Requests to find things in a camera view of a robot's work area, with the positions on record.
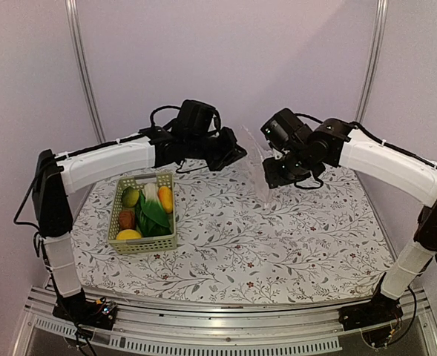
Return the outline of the clear zip top bag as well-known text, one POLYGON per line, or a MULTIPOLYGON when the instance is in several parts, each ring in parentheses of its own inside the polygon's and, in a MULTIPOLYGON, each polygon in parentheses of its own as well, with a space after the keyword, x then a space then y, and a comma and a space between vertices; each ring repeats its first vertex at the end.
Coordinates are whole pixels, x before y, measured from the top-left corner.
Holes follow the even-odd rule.
POLYGON ((253 185, 257 199, 268 208, 272 200, 272 193, 266 182, 263 169, 263 161, 266 158, 266 154, 244 125, 241 125, 238 130, 238 143, 247 152, 244 158, 246 176, 253 185))

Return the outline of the bok choy toy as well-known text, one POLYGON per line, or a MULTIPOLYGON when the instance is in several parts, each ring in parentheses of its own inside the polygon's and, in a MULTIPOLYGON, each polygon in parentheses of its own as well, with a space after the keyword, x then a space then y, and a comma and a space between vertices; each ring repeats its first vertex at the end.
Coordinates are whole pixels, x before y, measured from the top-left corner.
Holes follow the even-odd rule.
POLYGON ((135 207, 137 226, 143 237, 159 237, 171 234, 171 224, 157 195, 155 183, 147 183, 140 190, 135 207))

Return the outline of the green yellow mango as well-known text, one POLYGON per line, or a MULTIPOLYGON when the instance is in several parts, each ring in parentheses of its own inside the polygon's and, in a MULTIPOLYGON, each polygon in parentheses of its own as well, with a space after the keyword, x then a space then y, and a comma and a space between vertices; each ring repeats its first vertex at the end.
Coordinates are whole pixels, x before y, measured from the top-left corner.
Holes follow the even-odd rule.
POLYGON ((128 186, 122 192, 122 206, 125 208, 134 208, 139 201, 139 197, 140 191, 137 188, 128 186))

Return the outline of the green plastic basket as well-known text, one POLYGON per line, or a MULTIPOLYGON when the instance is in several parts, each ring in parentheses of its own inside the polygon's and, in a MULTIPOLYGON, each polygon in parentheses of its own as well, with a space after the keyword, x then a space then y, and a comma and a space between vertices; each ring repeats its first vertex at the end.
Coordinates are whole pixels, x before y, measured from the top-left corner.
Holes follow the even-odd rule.
POLYGON ((177 247, 172 173, 130 176, 117 182, 108 243, 118 254, 177 247))

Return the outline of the brown kiwi toy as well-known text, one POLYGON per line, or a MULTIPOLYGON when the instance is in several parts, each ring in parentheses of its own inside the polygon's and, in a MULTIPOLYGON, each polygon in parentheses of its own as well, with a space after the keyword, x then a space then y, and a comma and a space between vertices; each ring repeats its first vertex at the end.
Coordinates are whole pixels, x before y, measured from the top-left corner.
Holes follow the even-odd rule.
POLYGON ((132 210, 122 210, 118 216, 119 229, 134 230, 136 228, 136 217, 132 210))

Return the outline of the yellow lemon toy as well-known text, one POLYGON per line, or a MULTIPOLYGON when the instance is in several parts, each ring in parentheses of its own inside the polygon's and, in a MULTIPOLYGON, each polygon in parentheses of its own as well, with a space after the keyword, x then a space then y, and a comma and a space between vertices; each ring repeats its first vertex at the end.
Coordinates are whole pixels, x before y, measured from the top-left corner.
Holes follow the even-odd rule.
POLYGON ((142 235, 137 230, 133 230, 133 229, 121 230, 116 236, 116 240, 118 241, 138 240, 138 239, 142 239, 142 235))

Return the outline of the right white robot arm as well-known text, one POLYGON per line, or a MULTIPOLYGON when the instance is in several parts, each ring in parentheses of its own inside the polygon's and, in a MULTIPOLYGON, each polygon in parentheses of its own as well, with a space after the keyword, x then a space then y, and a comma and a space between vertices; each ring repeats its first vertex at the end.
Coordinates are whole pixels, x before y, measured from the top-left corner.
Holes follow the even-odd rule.
POLYGON ((311 129, 294 113, 278 114, 261 131, 280 154, 263 163, 270 188, 310 177, 320 182, 325 168, 332 166, 372 177, 420 204, 413 237, 381 278, 377 297, 365 305, 367 320, 380 323, 392 313, 392 300, 437 257, 437 162, 376 138, 358 122, 327 119, 311 129))

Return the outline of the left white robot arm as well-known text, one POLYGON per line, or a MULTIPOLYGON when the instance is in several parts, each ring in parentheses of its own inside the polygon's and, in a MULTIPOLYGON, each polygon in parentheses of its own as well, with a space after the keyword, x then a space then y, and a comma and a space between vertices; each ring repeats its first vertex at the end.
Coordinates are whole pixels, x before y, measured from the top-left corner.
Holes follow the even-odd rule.
POLYGON ((59 295, 64 297, 63 311, 76 322, 86 321, 91 315, 89 302, 78 295, 82 286, 70 243, 73 215, 69 194, 120 174, 160 168, 184 159, 201 159, 210 171, 221 171, 245 155, 246 150, 227 127, 183 138, 156 126, 74 152, 41 152, 32 199, 47 267, 59 295))

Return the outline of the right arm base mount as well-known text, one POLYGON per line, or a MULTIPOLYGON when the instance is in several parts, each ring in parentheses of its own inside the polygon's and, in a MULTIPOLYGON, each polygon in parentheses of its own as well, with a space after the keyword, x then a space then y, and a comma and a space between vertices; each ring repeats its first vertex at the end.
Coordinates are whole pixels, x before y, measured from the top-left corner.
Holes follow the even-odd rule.
POLYGON ((399 299, 394 300, 384 296, 379 287, 369 301, 338 310, 338 322, 345 331, 388 323, 402 316, 399 299))

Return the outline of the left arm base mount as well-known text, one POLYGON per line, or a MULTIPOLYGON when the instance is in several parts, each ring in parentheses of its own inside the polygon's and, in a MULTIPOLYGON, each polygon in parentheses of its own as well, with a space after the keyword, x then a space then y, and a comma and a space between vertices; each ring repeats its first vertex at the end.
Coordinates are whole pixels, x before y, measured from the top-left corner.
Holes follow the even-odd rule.
POLYGON ((72 297, 59 295, 53 309, 53 316, 80 326, 112 330, 116 321, 117 303, 101 297, 95 301, 86 299, 82 289, 72 297))

